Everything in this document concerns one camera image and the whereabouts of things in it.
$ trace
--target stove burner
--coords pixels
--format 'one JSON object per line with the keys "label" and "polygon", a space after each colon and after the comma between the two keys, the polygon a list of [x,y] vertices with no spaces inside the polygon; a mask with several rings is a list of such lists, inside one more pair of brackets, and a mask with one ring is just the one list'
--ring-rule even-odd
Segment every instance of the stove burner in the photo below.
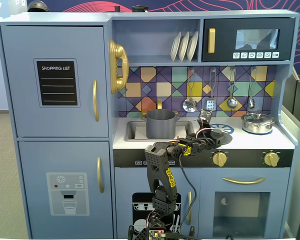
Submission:
{"label": "stove burner", "polygon": [[222,123],[214,123],[214,124],[210,124],[210,127],[212,129],[219,129],[221,130],[223,133],[227,133],[227,134],[233,134],[235,129],[229,125],[226,124],[222,124]]}

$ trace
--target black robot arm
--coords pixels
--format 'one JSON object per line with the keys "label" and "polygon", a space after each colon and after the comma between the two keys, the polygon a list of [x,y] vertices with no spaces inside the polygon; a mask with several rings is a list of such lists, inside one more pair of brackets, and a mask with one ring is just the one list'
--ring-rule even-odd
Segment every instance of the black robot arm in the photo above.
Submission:
{"label": "black robot arm", "polygon": [[[212,131],[209,125],[211,116],[212,111],[202,109],[197,119],[200,129],[196,133],[168,142],[156,142],[145,149],[147,178],[150,191],[154,194],[154,210],[148,215],[146,228],[138,234],[136,240],[144,239],[145,234],[148,240],[162,240],[167,232],[166,226],[173,224],[178,191],[169,161],[179,161],[180,157],[194,156],[205,149],[216,149],[222,145],[224,134]],[[182,172],[189,182],[183,168]]]}

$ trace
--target circuit board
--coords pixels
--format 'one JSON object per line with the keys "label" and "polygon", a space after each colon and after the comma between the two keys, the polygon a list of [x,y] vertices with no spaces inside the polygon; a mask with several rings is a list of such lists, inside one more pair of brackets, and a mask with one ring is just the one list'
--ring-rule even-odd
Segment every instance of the circuit board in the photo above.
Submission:
{"label": "circuit board", "polygon": [[166,232],[164,229],[149,229],[148,240],[165,240]]}

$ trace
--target pot lid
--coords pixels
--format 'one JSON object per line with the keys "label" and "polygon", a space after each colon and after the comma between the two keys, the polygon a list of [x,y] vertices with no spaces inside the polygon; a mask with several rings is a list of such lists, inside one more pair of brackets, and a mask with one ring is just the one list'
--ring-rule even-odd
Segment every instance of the pot lid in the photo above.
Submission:
{"label": "pot lid", "polygon": [[254,125],[273,124],[276,120],[269,115],[263,113],[247,113],[241,117],[242,121]]}

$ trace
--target colorful geometric backsplash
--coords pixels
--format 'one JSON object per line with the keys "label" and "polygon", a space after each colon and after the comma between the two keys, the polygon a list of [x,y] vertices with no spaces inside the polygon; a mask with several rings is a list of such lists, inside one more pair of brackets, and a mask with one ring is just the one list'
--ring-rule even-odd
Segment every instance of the colorful geometric backsplash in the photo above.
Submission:
{"label": "colorful geometric backsplash", "polygon": [[[269,114],[275,87],[276,66],[257,66],[256,74],[252,73],[255,110]],[[120,117],[141,117],[142,112],[156,109],[158,99],[162,100],[162,108],[178,111],[181,117],[198,117],[199,111],[186,112],[184,100],[190,96],[193,80],[192,98],[197,108],[206,108],[207,99],[211,96],[215,74],[212,73],[211,86],[210,67],[193,67],[194,73],[188,75],[188,67],[130,67],[129,78],[124,89],[116,93]],[[213,96],[216,98],[216,111],[213,117],[241,117],[247,113],[250,66],[236,66],[233,96],[238,101],[235,109],[228,108],[230,96],[230,66],[216,67],[216,83]]]}

